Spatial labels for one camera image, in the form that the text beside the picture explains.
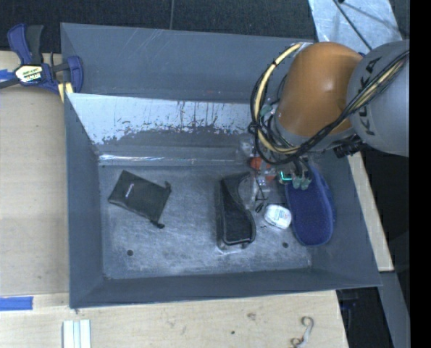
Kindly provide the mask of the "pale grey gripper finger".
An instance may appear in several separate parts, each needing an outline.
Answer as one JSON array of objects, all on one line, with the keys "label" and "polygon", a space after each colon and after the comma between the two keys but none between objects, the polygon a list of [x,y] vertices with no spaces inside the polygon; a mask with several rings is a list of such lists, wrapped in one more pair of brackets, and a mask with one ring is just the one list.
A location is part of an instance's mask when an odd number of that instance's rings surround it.
[{"label": "pale grey gripper finger", "polygon": [[267,182],[263,178],[256,179],[257,194],[256,194],[256,210],[261,211],[265,202],[268,200],[269,188]]},{"label": "pale grey gripper finger", "polygon": [[251,210],[256,202],[256,195],[257,195],[257,182],[255,178],[249,178],[248,179],[248,201],[246,204],[246,208]]}]

